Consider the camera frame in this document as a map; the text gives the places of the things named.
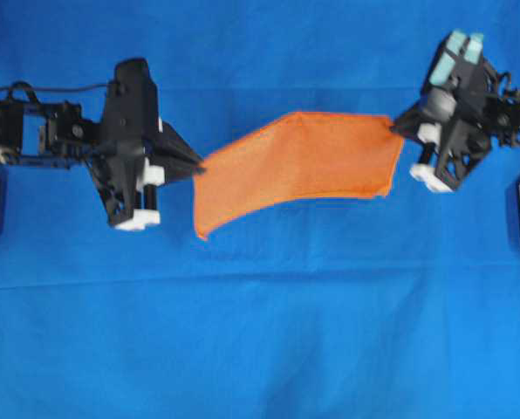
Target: white plastic part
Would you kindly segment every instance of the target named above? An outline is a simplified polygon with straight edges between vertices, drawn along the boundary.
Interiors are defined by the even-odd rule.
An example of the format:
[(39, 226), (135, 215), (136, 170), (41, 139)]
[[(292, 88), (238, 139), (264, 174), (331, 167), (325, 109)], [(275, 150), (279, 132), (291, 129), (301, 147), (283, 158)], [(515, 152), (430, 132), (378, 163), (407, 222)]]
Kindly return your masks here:
[(135, 209), (132, 219), (117, 224), (114, 228), (124, 231), (143, 231), (148, 225), (158, 225), (160, 223), (161, 215), (159, 211), (154, 209)]
[(434, 168), (428, 164), (414, 164), (409, 174), (419, 182), (424, 182), (427, 188), (435, 193), (452, 192), (452, 189), (434, 174)]
[(163, 183), (165, 183), (165, 169), (162, 166), (152, 166), (146, 158), (144, 169), (136, 178), (136, 190), (141, 192), (146, 185), (161, 186)]
[(441, 145), (441, 124), (421, 124), (417, 137), (425, 144), (433, 142), (437, 146)]
[(469, 38), (468, 47), (466, 49), (466, 53), (463, 56), (466, 61), (471, 64), (477, 64), (479, 62), (479, 57), (481, 56), (481, 51), (483, 49), (483, 34), (482, 33), (472, 33)]

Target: black cable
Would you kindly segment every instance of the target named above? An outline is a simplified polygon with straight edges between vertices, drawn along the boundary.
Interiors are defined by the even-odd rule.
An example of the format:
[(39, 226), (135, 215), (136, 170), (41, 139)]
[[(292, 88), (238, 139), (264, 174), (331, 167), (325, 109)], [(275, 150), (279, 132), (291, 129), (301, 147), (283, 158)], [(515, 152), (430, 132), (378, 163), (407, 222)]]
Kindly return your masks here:
[(108, 87), (108, 83), (97, 83), (82, 87), (32, 87), (32, 86), (2, 86), (0, 92), (13, 92), (21, 90), (23, 92), (43, 92), (43, 93), (82, 93), (90, 90)]

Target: screw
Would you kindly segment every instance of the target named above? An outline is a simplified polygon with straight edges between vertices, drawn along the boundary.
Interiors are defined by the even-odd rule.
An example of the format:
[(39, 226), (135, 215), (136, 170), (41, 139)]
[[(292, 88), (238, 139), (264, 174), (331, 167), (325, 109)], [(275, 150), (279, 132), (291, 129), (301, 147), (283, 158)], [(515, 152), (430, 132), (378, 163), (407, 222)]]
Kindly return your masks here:
[(75, 124), (72, 126), (72, 134), (74, 134), (76, 138), (82, 138), (84, 136), (84, 128), (78, 124)]
[(506, 115), (504, 113), (502, 115), (500, 115), (498, 117), (498, 123), (499, 123), (499, 125), (506, 127), (510, 123), (510, 119), (509, 119), (508, 115)]

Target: orange cloth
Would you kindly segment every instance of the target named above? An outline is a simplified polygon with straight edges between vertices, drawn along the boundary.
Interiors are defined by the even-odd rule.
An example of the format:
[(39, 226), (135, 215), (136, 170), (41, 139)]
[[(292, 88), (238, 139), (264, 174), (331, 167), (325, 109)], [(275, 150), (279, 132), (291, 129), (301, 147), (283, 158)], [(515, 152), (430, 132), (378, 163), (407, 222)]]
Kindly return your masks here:
[(195, 230), (301, 198), (386, 196), (403, 146), (385, 116), (296, 112), (244, 136), (196, 175)]

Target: blue cloth background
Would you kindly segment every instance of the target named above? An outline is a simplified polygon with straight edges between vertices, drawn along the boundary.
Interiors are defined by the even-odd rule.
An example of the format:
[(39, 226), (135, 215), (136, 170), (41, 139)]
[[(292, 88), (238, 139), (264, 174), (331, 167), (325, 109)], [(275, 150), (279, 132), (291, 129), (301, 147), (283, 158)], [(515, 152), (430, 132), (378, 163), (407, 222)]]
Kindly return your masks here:
[[(520, 86), (508, 0), (0, 0), (0, 85), (146, 57), (163, 119), (208, 155), (294, 110), (398, 115), (454, 28)], [(68, 99), (100, 117), (103, 92)], [(279, 205), (208, 243), (191, 182), (127, 234), (84, 168), (8, 170), (0, 418), (520, 417), (520, 150), (447, 196), (409, 177), (419, 152), (387, 199)]]

